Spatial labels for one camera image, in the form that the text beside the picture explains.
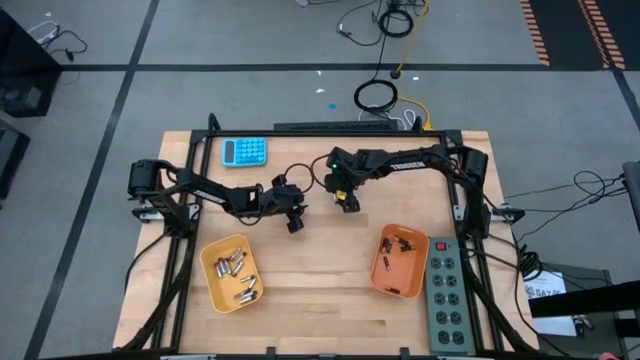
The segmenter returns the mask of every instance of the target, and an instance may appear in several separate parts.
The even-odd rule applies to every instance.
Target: blue calculator
[[[264,138],[225,139],[222,144],[224,166],[260,166],[266,163],[267,141]]]

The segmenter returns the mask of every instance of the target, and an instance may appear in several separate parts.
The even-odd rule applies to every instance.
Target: power strip
[[[433,355],[469,354],[471,325],[456,238],[431,238],[424,277],[429,349]]]

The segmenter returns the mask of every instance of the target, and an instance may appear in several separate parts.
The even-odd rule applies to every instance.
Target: wooden table
[[[184,166],[189,136],[189,132],[165,133],[159,158]],[[500,204],[503,195],[488,134],[463,132],[463,137],[466,146],[489,155],[484,190],[494,203]],[[334,146],[352,152],[379,148],[397,151],[436,142],[400,137],[269,138],[266,166],[228,169],[220,163],[222,139],[215,138],[207,176],[228,187],[260,182],[268,188],[271,179],[288,165],[310,163]],[[197,156],[194,169],[200,168],[201,156]],[[328,171],[322,162],[316,168],[320,178]],[[306,170],[296,168],[288,180],[305,188],[310,176]],[[323,188],[314,186],[305,199],[310,205],[302,218],[305,228],[293,235],[287,232],[285,216],[264,218],[258,225],[247,227],[216,204],[205,201],[180,352],[263,354],[266,347],[275,346],[280,354],[391,355],[398,354],[400,347],[409,347],[411,354],[429,354],[424,296],[402,300],[382,294],[371,287],[369,270],[385,224],[403,224],[431,237],[455,236],[446,180],[434,170],[399,172],[368,181],[356,194],[362,211],[343,214]],[[143,225],[137,251],[161,233],[161,223]],[[212,308],[199,253],[209,243],[236,233],[250,241],[265,293],[251,306],[220,314]],[[491,233],[512,239],[506,224],[492,223]],[[130,340],[157,304],[169,243],[166,240],[158,244],[134,268],[114,346]],[[489,238],[485,240],[485,250],[516,262],[513,248],[506,244]],[[525,341],[537,348],[535,334],[516,310],[515,270],[491,259],[487,261],[496,303]],[[520,278],[519,303],[530,322],[522,284]],[[492,348],[486,311],[479,300],[477,303],[485,347]],[[174,313],[173,307],[167,313],[165,344],[170,339]]]

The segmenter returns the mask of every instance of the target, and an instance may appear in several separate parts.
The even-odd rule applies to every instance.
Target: plastic bin
[[[391,241],[391,252],[383,251],[384,239]],[[403,239],[415,246],[402,252],[402,245],[394,239]],[[422,279],[429,252],[429,237],[406,226],[390,224],[382,229],[382,236],[371,268],[371,284],[374,288],[394,296],[409,299],[422,290]],[[389,262],[389,270],[384,257]]]
[[[242,251],[247,253],[243,259],[244,266],[236,277],[227,274],[222,278],[218,278],[215,265],[216,261],[218,261],[218,258],[230,257],[236,248],[242,248]],[[256,267],[251,248],[249,247],[249,241],[242,235],[232,235],[207,245],[202,249],[202,252],[200,252],[200,263],[202,264],[202,270],[207,279],[211,304],[213,304],[213,308],[217,312],[226,314],[253,304],[260,299],[264,292],[262,280],[260,280],[258,268]],[[255,300],[241,305],[238,300],[233,297],[248,288],[249,282],[241,283],[240,279],[249,275],[255,275],[256,277],[253,290],[256,290],[258,294]]]

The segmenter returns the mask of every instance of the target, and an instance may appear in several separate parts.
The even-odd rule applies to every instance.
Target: black metal frame
[[[430,130],[423,131],[419,125],[414,126],[411,131],[378,131],[378,130],[221,130],[219,123],[215,119],[215,116],[209,116],[209,127],[205,130],[192,130],[190,142],[189,142],[189,150],[187,152],[187,161],[185,168],[193,170],[195,166],[195,156],[197,152],[197,148],[201,142],[204,141],[204,152],[202,156],[202,163],[200,166],[200,174],[206,175],[209,169],[209,160],[211,156],[211,150],[213,147],[213,140],[215,137],[336,137],[336,138],[344,138],[344,137],[410,137],[410,138],[426,138],[426,139],[437,139],[441,144],[446,146],[459,146],[463,145],[462,140],[462,132],[460,130]],[[447,189],[449,192],[449,200],[451,202],[451,214],[452,218],[455,219],[454,216],[454,206],[458,205],[458,194],[454,183],[447,179]],[[180,204],[186,204],[187,194],[182,193],[179,198]],[[196,203],[202,206],[202,200],[197,199]],[[173,237],[171,239],[171,244],[169,248],[169,253],[167,257],[167,264],[165,267],[165,274],[163,277],[163,284],[161,288],[161,296],[160,302],[156,307],[154,314],[151,315],[150,319],[147,320],[146,324],[151,323],[153,326],[153,335],[151,339],[151,347],[148,350],[142,350],[142,346],[146,343],[147,338],[134,338],[131,343],[134,343],[134,346],[125,346],[122,349],[116,349],[113,353],[108,354],[92,354],[92,355],[82,355],[82,356],[74,356],[74,357],[65,357],[64,359],[116,359],[116,358],[141,358],[141,359],[158,359],[160,356],[167,355],[177,355],[180,347],[180,340],[182,335],[182,327],[184,323],[184,315],[186,311],[186,303],[187,303],[187,295],[190,284],[190,275],[193,267],[193,257],[195,244],[198,236],[198,225],[199,225],[200,217],[196,217],[193,221],[195,222],[195,231],[191,236],[189,236],[187,240],[187,248],[184,254],[182,268],[186,266],[186,272],[183,276],[176,276],[176,264],[178,260],[178,249],[181,242],[180,238]],[[461,248],[467,247],[466,239],[460,239]],[[474,240],[474,246],[483,251],[484,247],[482,244],[482,240]],[[468,252],[461,252],[462,257],[466,257],[463,259],[465,261],[469,261]],[[479,275],[482,281],[482,285],[487,293],[490,294],[491,298],[493,298],[493,289],[491,287],[491,280],[489,276],[488,265],[486,259],[484,257],[476,257],[476,261],[478,263]],[[166,309],[169,305],[175,300],[175,291],[171,291],[171,289],[175,290],[175,285],[179,285],[179,291],[177,292],[177,306],[176,306],[176,314],[175,320],[173,323],[173,329],[171,332],[171,340],[169,347],[162,347],[162,335],[165,326],[165,315]],[[502,336],[495,321],[489,317],[490,322],[490,330],[491,337],[494,344],[494,349],[488,350],[484,347],[484,341],[482,338],[482,329],[480,327],[480,320],[478,315],[478,307],[476,304],[476,296],[473,290],[469,286],[465,286],[465,291],[467,293],[467,300],[469,306],[469,314],[471,316],[471,332],[473,335],[474,348],[476,351],[476,356],[480,356],[487,351],[496,352],[496,353],[504,353],[504,347],[502,343]],[[513,356],[518,357],[520,354],[516,353],[504,353],[507,357],[513,358]],[[409,354],[408,348],[400,348],[399,355],[401,359],[436,359],[435,356],[411,356]],[[229,359],[245,359],[245,358],[266,358],[266,359],[275,359],[275,348],[267,348],[265,354],[254,354],[254,355],[225,355],[225,354],[216,354],[216,358],[229,358]],[[291,359],[309,359],[309,355],[278,355],[278,358],[291,358]],[[344,356],[344,355],[335,355],[334,358],[340,359],[396,359],[398,356]]]

